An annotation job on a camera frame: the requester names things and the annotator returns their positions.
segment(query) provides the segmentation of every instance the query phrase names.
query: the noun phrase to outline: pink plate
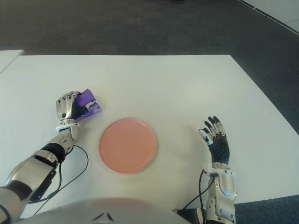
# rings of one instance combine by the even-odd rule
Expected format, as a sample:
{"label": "pink plate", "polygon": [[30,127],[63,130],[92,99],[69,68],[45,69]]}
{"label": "pink plate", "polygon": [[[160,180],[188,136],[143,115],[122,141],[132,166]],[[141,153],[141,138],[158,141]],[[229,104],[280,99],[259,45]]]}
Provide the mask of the pink plate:
{"label": "pink plate", "polygon": [[154,158],[157,139],[153,129],[137,118],[122,118],[103,132],[99,151],[103,162],[119,173],[133,173]]}

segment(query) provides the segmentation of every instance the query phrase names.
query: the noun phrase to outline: white table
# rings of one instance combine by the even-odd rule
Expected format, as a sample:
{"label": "white table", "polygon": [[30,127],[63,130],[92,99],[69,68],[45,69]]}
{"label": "white table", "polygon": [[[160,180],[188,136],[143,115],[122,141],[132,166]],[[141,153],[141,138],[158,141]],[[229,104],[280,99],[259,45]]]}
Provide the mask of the white table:
{"label": "white table", "polygon": [[0,50],[0,73],[23,52],[23,50]]}
{"label": "white table", "polygon": [[[103,109],[82,122],[78,144],[87,150],[90,166],[42,211],[104,196],[183,208],[197,195],[199,173],[210,160],[198,135],[210,115],[222,121],[228,135],[230,166],[238,175],[236,203],[299,194],[299,136],[227,55],[17,57],[1,74],[0,184],[18,162],[56,135],[56,99],[85,88]],[[101,133],[123,117],[143,119],[158,140],[152,163],[131,175],[109,170],[98,152]],[[63,183],[84,165],[83,153],[75,149],[63,163]],[[48,193],[56,189],[57,179]],[[23,217],[39,206],[29,205]]]}

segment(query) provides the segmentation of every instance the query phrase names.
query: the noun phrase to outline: black cable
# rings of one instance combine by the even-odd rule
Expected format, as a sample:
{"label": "black cable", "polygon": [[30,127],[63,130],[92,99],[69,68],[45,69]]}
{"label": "black cable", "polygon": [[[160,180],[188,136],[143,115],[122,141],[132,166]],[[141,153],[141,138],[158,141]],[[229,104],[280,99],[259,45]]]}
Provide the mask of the black cable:
{"label": "black cable", "polygon": [[[213,184],[215,177],[213,176],[213,180],[212,182],[209,184],[209,186],[201,193],[201,195],[203,195],[207,190],[209,190],[210,186]],[[197,195],[195,198],[193,198],[182,210],[186,209],[189,204],[191,204],[192,202],[194,202],[197,198],[199,197],[199,195]]]}
{"label": "black cable", "polygon": [[50,198],[52,198],[60,189],[61,187],[61,182],[62,182],[62,174],[61,174],[61,162],[59,163],[59,184],[58,184],[58,187],[55,191],[53,191],[51,194],[49,194],[46,198],[43,198],[43,199],[40,199],[38,201],[34,201],[34,202],[28,202],[28,204],[35,204],[35,203],[39,203],[39,202],[43,202],[43,201],[46,201]]}
{"label": "black cable", "polygon": [[201,184],[201,178],[202,174],[204,173],[205,169],[202,169],[200,176],[199,176],[199,183],[198,183],[198,188],[199,188],[199,199],[200,199],[200,209],[202,212],[202,219],[203,219],[203,224],[206,224],[206,218],[205,218],[205,211],[204,211],[204,206],[202,204],[202,198],[201,198],[201,189],[200,189],[200,184]]}
{"label": "black cable", "polygon": [[[88,167],[88,164],[89,164],[89,158],[88,158],[88,154],[87,154],[87,152],[83,149],[83,148],[81,148],[80,146],[77,146],[78,148],[80,148],[84,153],[85,153],[85,155],[86,155],[86,158],[87,158],[87,163],[86,163],[86,166],[85,166],[85,168],[84,168],[84,170],[79,174],[79,175],[77,175],[74,179],[72,179],[71,181],[69,181],[66,185],[64,185],[62,188],[60,188],[60,189],[57,189],[56,191],[54,191],[54,192],[52,192],[51,194],[49,194],[48,195],[48,197],[46,197],[46,198],[44,198],[44,199],[42,199],[42,200],[39,200],[38,202],[42,202],[42,201],[45,201],[42,205],[41,205],[41,207],[34,213],[34,216],[39,212],[39,210],[40,209],[42,209],[42,207],[52,198],[52,197],[54,197],[56,194],[58,194],[63,188],[65,188],[67,185],[69,185],[70,183],[72,183],[74,180],[76,180],[78,177],[80,177],[85,171],[86,171],[86,169],[87,169],[87,167]],[[59,176],[60,176],[60,180],[62,179],[62,175],[61,175],[61,166],[59,166]]]}

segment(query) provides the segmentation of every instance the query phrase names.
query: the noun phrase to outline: purple cloth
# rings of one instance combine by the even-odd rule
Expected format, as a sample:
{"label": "purple cloth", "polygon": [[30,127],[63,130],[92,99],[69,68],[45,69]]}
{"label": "purple cloth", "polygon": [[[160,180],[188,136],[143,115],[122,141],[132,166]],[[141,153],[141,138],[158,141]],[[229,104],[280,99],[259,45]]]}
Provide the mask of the purple cloth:
{"label": "purple cloth", "polygon": [[[86,89],[84,92],[82,92],[82,94],[77,96],[76,103],[78,106],[85,106],[86,104],[88,104],[90,101],[93,101],[93,100],[95,100],[94,95],[92,94],[92,92],[89,89]],[[100,111],[101,111],[100,106],[98,105],[98,103],[95,103],[93,106],[91,106],[88,109],[87,114],[79,117],[75,121],[78,122],[78,121],[83,120],[91,115],[94,115],[97,112],[100,112]]]}

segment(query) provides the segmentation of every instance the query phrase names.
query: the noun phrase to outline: gray carpet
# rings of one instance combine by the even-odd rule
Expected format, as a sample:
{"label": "gray carpet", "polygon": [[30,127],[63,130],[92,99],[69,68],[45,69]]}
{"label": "gray carpet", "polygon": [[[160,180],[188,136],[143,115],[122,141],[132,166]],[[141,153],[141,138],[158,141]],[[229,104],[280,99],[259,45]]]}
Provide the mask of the gray carpet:
{"label": "gray carpet", "polygon": [[[0,3],[1,50],[24,49],[26,55],[230,54],[299,133],[299,36],[237,0]],[[298,210],[298,196],[236,205],[239,223],[298,223]]]}
{"label": "gray carpet", "polygon": [[[299,195],[235,205],[237,224],[298,224]],[[197,224],[195,209],[179,210],[178,214]]]}

